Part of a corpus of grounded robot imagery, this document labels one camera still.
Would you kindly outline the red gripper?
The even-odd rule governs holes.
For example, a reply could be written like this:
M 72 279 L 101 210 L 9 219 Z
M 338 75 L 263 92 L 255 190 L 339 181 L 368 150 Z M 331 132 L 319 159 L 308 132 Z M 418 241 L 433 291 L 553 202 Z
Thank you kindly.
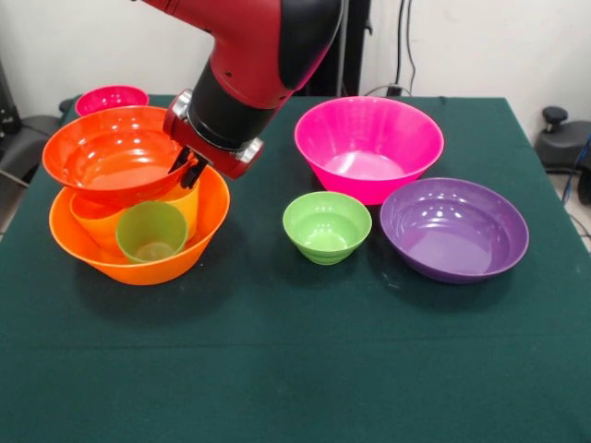
M 259 158 L 264 146 L 259 138 L 254 138 L 240 150 L 214 146 L 172 107 L 166 111 L 163 132 L 181 146 L 168 173 L 184 174 L 180 181 L 182 188 L 193 188 L 208 164 L 231 179 L 242 176 Z M 197 157 L 196 162 L 193 162 L 193 153 Z

